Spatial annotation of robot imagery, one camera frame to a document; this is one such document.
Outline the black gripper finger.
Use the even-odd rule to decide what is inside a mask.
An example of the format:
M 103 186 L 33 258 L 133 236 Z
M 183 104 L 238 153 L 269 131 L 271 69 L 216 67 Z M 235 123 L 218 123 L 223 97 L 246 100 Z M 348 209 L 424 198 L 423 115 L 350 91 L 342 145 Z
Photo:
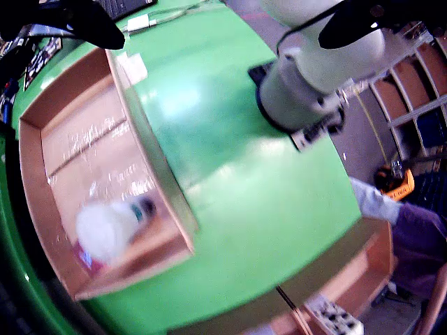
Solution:
M 410 22 L 422 22 L 438 38 L 446 32 L 446 2 L 425 1 L 342 1 L 318 36 L 323 49 L 350 45 L 378 29 L 395 33 Z
M 61 29 L 103 49 L 121 49 L 124 34 L 95 1 L 2 1 L 1 38 L 12 41 L 23 27 L 39 24 Z

